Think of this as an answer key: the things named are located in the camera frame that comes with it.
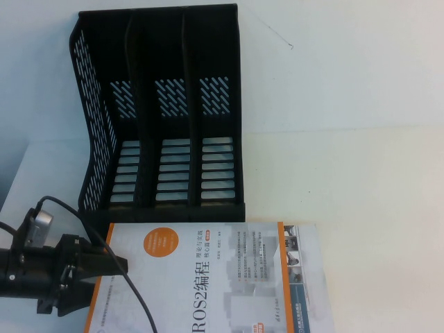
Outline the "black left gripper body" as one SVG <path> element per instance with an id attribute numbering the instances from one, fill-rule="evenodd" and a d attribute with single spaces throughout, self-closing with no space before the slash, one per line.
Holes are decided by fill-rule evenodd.
<path id="1" fill-rule="evenodd" d="M 57 306 L 59 291 L 74 280 L 80 281 L 76 274 L 82 241 L 85 240 L 78 236 L 64 234 L 53 249 L 49 290 L 45 292 L 43 298 L 37 301 L 38 314 L 51 314 L 53 308 Z"/>

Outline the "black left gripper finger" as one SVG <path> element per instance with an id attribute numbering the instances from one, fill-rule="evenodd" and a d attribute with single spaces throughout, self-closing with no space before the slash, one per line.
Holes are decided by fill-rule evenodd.
<path id="1" fill-rule="evenodd" d="M 82 254 L 79 261 L 80 277 L 123 275 L 128 272 L 128 260 L 108 253 Z"/>
<path id="2" fill-rule="evenodd" d="M 84 280 L 70 282 L 58 294 L 58 316 L 66 316 L 91 305 L 96 283 Z"/>

